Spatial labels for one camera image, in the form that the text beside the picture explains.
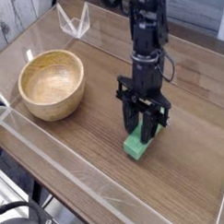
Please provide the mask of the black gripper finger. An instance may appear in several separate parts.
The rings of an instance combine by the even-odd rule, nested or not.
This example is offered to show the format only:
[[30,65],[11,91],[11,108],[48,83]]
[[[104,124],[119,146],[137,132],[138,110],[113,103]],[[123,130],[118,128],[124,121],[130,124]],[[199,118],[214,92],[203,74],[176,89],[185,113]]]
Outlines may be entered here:
[[159,109],[154,111],[145,111],[141,126],[141,142],[147,144],[156,134],[158,128],[158,116],[161,113]]
[[133,102],[123,101],[124,129],[130,135],[138,125],[139,111]]

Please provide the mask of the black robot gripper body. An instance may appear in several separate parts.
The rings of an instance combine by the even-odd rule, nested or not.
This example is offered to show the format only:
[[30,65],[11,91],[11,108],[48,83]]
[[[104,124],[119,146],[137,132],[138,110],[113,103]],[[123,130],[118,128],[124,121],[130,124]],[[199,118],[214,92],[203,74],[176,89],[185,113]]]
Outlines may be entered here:
[[117,98],[133,102],[139,113],[155,111],[162,107],[165,111],[162,126],[167,125],[171,103],[161,92],[162,81],[170,82],[164,76],[165,52],[156,51],[151,56],[132,53],[131,77],[118,76]]

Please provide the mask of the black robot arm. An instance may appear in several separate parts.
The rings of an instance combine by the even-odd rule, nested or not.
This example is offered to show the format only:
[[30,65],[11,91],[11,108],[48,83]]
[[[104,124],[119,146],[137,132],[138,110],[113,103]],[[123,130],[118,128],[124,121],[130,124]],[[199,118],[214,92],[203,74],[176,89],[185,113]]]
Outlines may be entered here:
[[[118,7],[123,0],[100,0]],[[168,42],[166,0],[125,0],[129,6],[129,28],[133,42],[130,77],[119,76],[117,97],[123,102],[124,128],[132,133],[141,124],[140,140],[146,144],[165,126],[171,103],[161,92],[164,76],[164,45]]]

